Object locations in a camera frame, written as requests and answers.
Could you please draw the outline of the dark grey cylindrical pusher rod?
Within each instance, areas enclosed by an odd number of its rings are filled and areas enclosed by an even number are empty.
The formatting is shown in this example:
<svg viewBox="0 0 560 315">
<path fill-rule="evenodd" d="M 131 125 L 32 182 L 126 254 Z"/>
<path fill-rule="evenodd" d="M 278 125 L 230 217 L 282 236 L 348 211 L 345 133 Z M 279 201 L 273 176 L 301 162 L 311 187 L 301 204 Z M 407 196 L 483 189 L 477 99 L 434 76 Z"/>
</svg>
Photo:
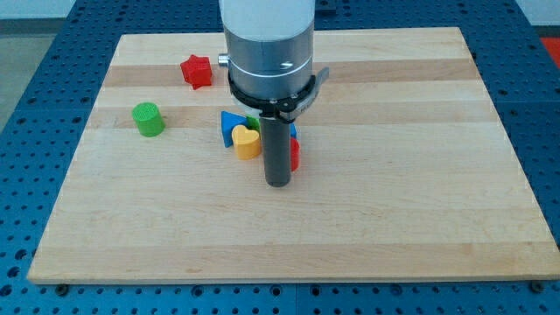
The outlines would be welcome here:
<svg viewBox="0 0 560 315">
<path fill-rule="evenodd" d="M 269 186 L 286 186 L 291 181 L 290 125 L 261 118 L 260 131 L 265 180 Z"/>
</svg>

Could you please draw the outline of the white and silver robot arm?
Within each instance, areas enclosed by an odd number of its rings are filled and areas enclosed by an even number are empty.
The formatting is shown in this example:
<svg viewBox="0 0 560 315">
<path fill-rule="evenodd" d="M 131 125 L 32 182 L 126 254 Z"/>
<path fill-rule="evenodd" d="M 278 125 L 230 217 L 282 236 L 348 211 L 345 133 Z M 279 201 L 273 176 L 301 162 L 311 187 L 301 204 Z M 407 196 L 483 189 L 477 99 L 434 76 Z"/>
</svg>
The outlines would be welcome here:
<svg viewBox="0 0 560 315">
<path fill-rule="evenodd" d="M 291 180 L 291 127 L 313 102 L 314 0 L 220 0 L 230 91 L 260 120 L 265 179 Z"/>
</svg>

